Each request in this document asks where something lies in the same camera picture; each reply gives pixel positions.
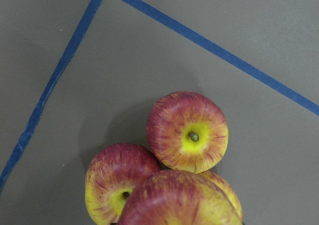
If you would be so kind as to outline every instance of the gray floor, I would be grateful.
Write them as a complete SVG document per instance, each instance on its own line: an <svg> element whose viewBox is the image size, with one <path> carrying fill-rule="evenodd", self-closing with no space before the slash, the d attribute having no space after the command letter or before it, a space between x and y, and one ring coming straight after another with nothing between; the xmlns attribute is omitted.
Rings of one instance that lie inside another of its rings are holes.
<svg viewBox="0 0 319 225"><path fill-rule="evenodd" d="M319 0L144 0L319 104ZM0 168L89 0L0 0ZM246 225L319 222L319 118L119 0L104 0L0 198L1 224L94 224L92 156L146 144L152 104L178 90L224 111L216 166Z"/></svg>

